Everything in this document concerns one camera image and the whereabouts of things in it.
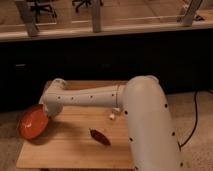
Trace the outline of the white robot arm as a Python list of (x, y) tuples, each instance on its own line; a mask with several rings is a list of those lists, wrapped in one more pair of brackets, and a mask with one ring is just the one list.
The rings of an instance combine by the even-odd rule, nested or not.
[(55, 79), (44, 92), (47, 116), (71, 105), (120, 108), (135, 171), (185, 171), (168, 102), (156, 77), (136, 76), (123, 85), (83, 90), (67, 90), (65, 85), (65, 80)]

